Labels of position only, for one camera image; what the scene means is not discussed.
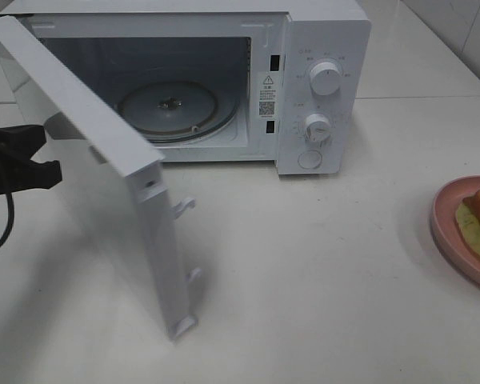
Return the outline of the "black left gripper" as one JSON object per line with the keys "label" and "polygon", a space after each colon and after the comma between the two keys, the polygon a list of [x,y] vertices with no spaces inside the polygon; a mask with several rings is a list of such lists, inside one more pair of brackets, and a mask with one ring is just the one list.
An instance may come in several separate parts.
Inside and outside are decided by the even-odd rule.
{"label": "black left gripper", "polygon": [[[60,161],[31,161],[45,144],[43,126],[0,128],[0,195],[32,189],[49,190],[62,181]],[[18,162],[27,163],[20,170]]]}

